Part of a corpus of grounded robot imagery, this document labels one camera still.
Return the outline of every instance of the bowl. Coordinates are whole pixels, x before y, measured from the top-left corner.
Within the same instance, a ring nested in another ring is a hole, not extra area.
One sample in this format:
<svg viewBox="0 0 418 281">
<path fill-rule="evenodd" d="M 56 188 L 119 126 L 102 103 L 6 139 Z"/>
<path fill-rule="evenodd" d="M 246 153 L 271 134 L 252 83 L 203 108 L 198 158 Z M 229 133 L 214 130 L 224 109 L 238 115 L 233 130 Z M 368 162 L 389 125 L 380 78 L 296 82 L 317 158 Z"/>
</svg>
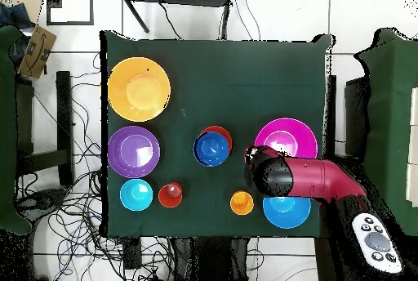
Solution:
<svg viewBox="0 0 418 281">
<path fill-rule="evenodd" d="M 157 166 L 159 158 L 157 138 L 143 127 L 120 128 L 109 139 L 109 165 L 120 176 L 146 176 Z"/>
<path fill-rule="evenodd" d="M 258 133 L 255 146 L 268 145 L 297 158 L 316 158 L 318 144 L 312 130 L 300 120 L 278 118 Z"/>
<path fill-rule="evenodd" d="M 170 81 L 164 69 L 146 57 L 131 57 L 113 67 L 108 98 L 126 120 L 142 122 L 158 116 L 170 99 Z"/>
<path fill-rule="evenodd" d="M 133 212 L 145 210 L 153 201 L 153 189 L 142 179 L 130 179 L 120 191 L 122 205 Z"/>
<path fill-rule="evenodd" d="M 228 158 L 228 141 L 217 132 L 204 132 L 194 141 L 193 154 L 203 166 L 219 166 Z"/>
<path fill-rule="evenodd" d="M 228 146 L 229 146 L 229 153 L 231 153 L 232 150 L 232 138 L 231 135 L 229 134 L 228 131 L 226 131 L 223 127 L 221 126 L 210 126 L 210 127 L 206 127 L 202 132 L 217 132 L 219 134 L 221 134 L 222 136 L 224 136 L 226 138 L 226 140 L 228 141 Z"/>
<path fill-rule="evenodd" d="M 310 198 L 273 197 L 263 199 L 263 210 L 267 220 L 283 229 L 295 228 L 308 219 Z"/>
</svg>

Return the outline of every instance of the small red cup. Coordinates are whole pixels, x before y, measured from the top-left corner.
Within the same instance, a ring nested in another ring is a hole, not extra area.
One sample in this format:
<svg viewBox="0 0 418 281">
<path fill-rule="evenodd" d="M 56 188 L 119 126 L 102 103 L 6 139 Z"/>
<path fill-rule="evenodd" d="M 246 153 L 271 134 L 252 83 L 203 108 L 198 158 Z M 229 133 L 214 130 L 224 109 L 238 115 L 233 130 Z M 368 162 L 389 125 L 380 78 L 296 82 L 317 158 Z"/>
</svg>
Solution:
<svg viewBox="0 0 418 281">
<path fill-rule="evenodd" d="M 181 186 L 174 182 L 164 185 L 158 192 L 158 200 L 164 207 L 177 207 L 182 198 Z"/>
</svg>

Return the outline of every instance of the white controller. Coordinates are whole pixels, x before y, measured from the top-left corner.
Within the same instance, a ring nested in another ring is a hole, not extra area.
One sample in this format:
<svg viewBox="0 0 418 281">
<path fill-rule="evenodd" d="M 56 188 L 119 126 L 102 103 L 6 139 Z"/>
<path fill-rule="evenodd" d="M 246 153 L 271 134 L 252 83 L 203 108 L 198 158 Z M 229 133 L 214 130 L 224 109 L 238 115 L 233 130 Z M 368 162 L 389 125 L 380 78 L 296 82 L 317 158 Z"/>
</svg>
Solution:
<svg viewBox="0 0 418 281">
<path fill-rule="evenodd" d="M 392 274 L 402 270 L 392 241 L 377 217 L 361 213 L 354 218 L 352 226 L 362 254 L 369 265 Z"/>
</svg>

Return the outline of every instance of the pink bowl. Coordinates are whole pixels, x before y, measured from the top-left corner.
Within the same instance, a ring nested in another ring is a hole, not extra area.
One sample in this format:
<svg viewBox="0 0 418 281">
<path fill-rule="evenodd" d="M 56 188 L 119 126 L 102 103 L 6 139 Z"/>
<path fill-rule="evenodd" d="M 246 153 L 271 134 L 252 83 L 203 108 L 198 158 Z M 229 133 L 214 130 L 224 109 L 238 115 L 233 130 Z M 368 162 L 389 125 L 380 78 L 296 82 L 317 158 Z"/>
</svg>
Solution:
<svg viewBox="0 0 418 281">
<path fill-rule="evenodd" d="M 255 145 L 268 145 L 297 158 L 316 158 L 318 143 L 312 130 L 294 118 L 279 118 L 265 125 Z"/>
</svg>

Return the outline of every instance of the small orange cup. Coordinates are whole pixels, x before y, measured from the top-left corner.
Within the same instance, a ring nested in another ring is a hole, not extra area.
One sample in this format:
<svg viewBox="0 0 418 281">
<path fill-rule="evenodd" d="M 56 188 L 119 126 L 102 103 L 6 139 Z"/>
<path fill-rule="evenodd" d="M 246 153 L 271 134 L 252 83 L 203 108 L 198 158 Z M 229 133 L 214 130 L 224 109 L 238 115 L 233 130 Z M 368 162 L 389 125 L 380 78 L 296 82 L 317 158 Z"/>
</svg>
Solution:
<svg viewBox="0 0 418 281">
<path fill-rule="evenodd" d="M 231 198 L 231 209 L 237 215 L 246 215 L 252 211 L 254 200 L 252 196 L 245 191 L 237 191 Z"/>
</svg>

